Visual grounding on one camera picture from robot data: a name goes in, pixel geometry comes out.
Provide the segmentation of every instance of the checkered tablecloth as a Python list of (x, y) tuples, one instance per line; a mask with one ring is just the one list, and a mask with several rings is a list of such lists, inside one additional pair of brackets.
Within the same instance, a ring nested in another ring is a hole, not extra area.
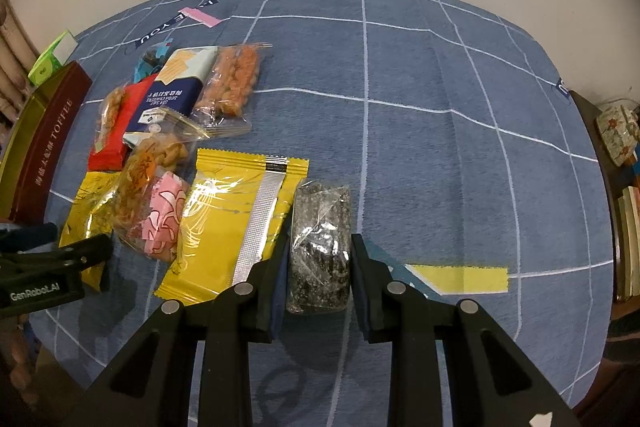
[[(72, 59), (94, 85), (50, 220), (65, 221), (84, 176), (98, 102), (132, 78), (145, 49), (133, 41), (201, 1), (151, 0), (78, 35)], [(273, 44), (254, 129), (207, 146), (309, 158), (310, 176), (348, 182), (372, 257), (431, 298), (406, 264), (508, 267), (508, 292), (474, 298), (577, 403), (609, 321), (610, 222), (589, 137), (540, 45), (457, 0), (218, 1), (203, 8), (218, 26), (186, 19), (147, 43)], [(165, 270), (116, 242), (111, 290), (34, 314), (34, 329), (87, 386), (159, 305)], [(252, 346), (250, 360), (256, 425), (386, 425), (390, 346), (364, 343), (351, 305), (286, 317), (281, 338)]]

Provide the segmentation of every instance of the yellow wrapper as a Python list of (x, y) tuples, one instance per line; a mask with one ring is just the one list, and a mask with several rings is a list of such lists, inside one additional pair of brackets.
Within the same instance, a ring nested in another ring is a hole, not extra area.
[[(111, 233), (111, 200), (119, 175), (119, 172), (85, 174), (60, 234), (60, 247), (99, 233)], [(103, 270), (104, 263), (82, 270), (82, 282), (99, 292)]]
[[(196, 304), (214, 299), (231, 286), (265, 164), (263, 155), (198, 149), (198, 172), (182, 212), (178, 255), (156, 296), (178, 299), (185, 305)], [(308, 166), (308, 160), (288, 160), (262, 259), (271, 256)]]

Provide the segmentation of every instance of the brown curtain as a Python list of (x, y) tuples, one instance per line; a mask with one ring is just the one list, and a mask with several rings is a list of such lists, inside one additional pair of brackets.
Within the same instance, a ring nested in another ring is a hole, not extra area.
[(0, 0), (0, 145), (4, 145), (11, 126), (18, 120), (30, 95), (28, 73), (36, 54), (11, 9)]

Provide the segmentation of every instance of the pink patterned package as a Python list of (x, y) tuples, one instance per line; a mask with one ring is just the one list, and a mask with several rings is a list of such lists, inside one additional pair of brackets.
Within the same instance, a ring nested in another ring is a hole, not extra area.
[(172, 172), (165, 172), (152, 188), (150, 213), (142, 222), (142, 239), (149, 257), (173, 260), (188, 190), (189, 184)]

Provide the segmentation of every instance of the silver screw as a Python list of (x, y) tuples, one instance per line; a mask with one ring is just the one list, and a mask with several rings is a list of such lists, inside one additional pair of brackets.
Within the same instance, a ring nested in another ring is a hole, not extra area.
[(465, 299), (460, 302), (460, 309), (465, 313), (473, 315), (478, 311), (478, 304), (475, 301)]
[(180, 302), (178, 301), (166, 301), (162, 303), (160, 306), (162, 313), (166, 315), (171, 315), (172, 313), (177, 312), (180, 309)]
[(393, 295), (402, 295), (406, 290), (406, 286), (400, 281), (391, 281), (386, 285), (386, 289), (389, 293), (393, 293)]
[(234, 291), (238, 295), (249, 295), (249, 293), (254, 291), (254, 286), (250, 282), (241, 282), (236, 284)]

